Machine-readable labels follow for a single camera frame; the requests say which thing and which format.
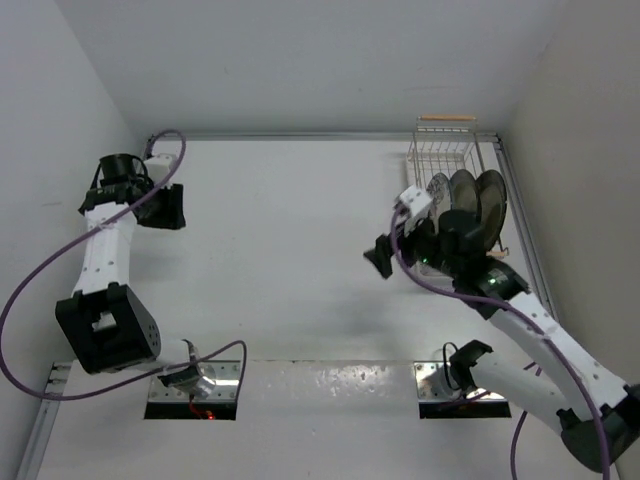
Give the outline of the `blue floral white plate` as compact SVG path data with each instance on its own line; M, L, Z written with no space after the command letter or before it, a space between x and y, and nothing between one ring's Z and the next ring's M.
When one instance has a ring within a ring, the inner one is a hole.
M438 172L432 177L427 186L427 193L432 198L430 215L433 219L451 209L451 184L444 173Z

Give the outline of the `grey rim cream plate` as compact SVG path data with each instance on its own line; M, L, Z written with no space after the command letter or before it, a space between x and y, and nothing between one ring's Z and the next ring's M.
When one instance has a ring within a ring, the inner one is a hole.
M450 178L451 208L476 214L478 190L473 175L466 169L457 170Z

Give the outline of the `black checkered rim plate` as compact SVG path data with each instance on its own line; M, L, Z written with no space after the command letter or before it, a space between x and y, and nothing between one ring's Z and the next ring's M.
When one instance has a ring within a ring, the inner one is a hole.
M507 213L507 191L504 178L497 170L487 170L477 179L484 228L484 247L491 250L499 239Z

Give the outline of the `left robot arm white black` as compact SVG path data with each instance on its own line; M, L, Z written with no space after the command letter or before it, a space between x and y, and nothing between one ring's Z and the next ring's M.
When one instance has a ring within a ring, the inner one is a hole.
M90 235L80 276L55 317L83 369L117 372L152 363L161 355L159 327L130 286L136 228L185 227L184 187L160 182L176 165L171 154L146 160L130 154L100 159L79 211Z

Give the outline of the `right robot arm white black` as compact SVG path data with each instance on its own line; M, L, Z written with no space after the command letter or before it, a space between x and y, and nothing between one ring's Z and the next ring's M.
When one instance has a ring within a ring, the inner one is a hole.
M425 210L397 207L390 231L365 252L383 278L396 262L425 290L464 303L514 341L540 369L510 366L472 340L444 360L433 391L453 404L478 389L497 393L556 433L587 469L609 478L639 439L639 387L602 366L552 317L527 282L484 250L468 212L433 223Z

